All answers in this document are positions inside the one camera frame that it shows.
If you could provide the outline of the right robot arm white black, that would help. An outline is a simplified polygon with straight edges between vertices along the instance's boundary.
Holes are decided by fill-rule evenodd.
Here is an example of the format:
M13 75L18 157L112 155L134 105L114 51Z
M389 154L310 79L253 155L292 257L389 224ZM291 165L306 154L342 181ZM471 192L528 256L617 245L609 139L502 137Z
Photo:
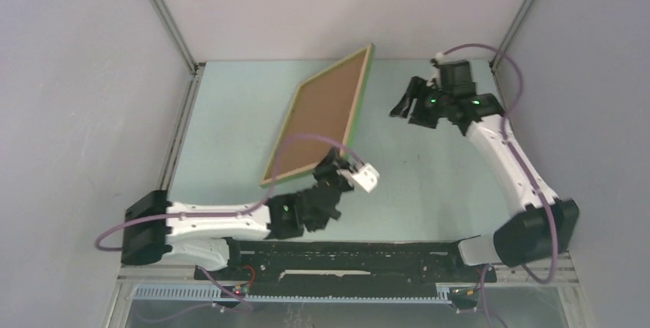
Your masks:
M510 219L491 235L466 238L447 257L455 280L468 279L480 264L522 264L567 251L579 218L571 198L562 199L542 180L516 140L506 112L492 93L479 93L470 61L434 62L436 74L413 76L391 117L434 129L446 119L491 166Z

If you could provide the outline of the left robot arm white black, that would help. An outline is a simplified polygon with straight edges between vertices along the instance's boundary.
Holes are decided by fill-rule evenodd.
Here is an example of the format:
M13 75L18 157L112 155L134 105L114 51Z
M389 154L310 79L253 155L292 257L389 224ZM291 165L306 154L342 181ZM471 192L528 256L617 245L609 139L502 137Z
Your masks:
M151 191L125 212L121 262L143 266L176 259L233 279L242 269L238 241L299 238L339 219L341 195L354 189L347 177L358 168L330 149L314 169L311 187L274 195L259 207L191 205L171 202L164 190Z

